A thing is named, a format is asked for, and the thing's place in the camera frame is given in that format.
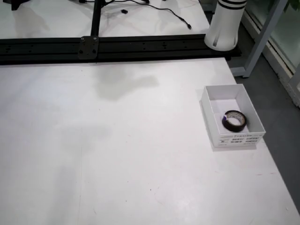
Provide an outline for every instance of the glass panel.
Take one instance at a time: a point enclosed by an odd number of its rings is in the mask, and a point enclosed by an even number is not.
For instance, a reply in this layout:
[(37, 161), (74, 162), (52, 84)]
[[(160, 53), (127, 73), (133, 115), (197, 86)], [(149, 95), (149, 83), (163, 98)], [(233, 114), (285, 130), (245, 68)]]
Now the glass panel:
[[(247, 12), (262, 27), (275, 0), (249, 0)], [(271, 40), (286, 64), (295, 69), (300, 63), (300, 0), (289, 0)]]

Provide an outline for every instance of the black cable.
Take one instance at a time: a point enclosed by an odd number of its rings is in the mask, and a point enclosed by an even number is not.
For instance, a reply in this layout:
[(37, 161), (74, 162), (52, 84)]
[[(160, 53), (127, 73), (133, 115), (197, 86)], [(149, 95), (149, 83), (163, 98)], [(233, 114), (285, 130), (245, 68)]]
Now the black cable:
[(185, 19), (183, 19), (182, 17), (178, 16), (176, 13), (173, 12), (173, 10), (169, 9), (169, 8), (157, 8), (155, 6), (152, 6), (150, 4), (146, 4), (146, 3), (140, 3), (140, 2), (137, 2), (137, 1), (134, 1), (134, 0), (122, 0), (122, 1), (116, 1), (116, 0), (111, 0), (110, 2), (106, 3), (106, 6), (108, 4), (111, 4), (111, 3), (116, 3), (116, 2), (127, 2), (127, 1), (132, 1), (136, 4), (139, 4), (139, 5), (142, 5), (142, 6), (150, 6), (152, 8), (155, 8), (155, 9), (158, 9), (158, 10), (166, 10), (166, 11), (170, 11), (174, 16), (176, 16), (178, 19), (180, 19), (181, 21), (183, 21), (186, 25), (187, 25), (187, 28), (189, 29), (192, 29), (192, 26), (190, 24), (188, 24)]

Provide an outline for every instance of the black stripe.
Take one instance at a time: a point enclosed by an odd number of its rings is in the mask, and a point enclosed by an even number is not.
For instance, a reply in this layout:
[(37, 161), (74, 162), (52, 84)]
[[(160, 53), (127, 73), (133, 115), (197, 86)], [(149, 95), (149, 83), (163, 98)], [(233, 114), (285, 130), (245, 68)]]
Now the black stripe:
[(233, 5), (242, 5), (242, 4), (245, 4), (247, 3), (247, 0), (246, 1), (240, 1), (240, 2), (236, 2), (236, 1), (229, 1), (229, 0), (222, 0), (223, 2), (226, 2), (228, 4), (233, 4)]
[(241, 6), (241, 7), (230, 7), (230, 6), (223, 5), (222, 3), (220, 3), (220, 1), (218, 1), (218, 4), (219, 4), (220, 6), (222, 6), (223, 8), (227, 8), (227, 9), (231, 9), (231, 10), (239, 10), (239, 9), (242, 9), (242, 8), (245, 7), (245, 6)]

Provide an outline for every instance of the metal bracket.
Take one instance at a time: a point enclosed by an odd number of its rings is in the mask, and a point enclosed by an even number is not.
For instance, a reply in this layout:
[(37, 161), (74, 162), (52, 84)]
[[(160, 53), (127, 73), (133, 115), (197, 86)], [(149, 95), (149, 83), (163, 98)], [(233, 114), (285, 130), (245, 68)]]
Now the metal bracket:
[(81, 60), (95, 60), (98, 56), (99, 37), (83, 36), (80, 38), (78, 58)]

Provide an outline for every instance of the black metal pole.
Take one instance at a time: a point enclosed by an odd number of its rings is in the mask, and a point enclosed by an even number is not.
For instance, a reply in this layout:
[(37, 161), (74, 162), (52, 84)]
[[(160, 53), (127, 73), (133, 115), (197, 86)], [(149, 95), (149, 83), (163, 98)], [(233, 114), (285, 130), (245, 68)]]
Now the black metal pole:
[(94, 3), (92, 29), (90, 32), (91, 36), (99, 36), (99, 26), (100, 26), (102, 2), (103, 2), (103, 0), (95, 0), (95, 3)]

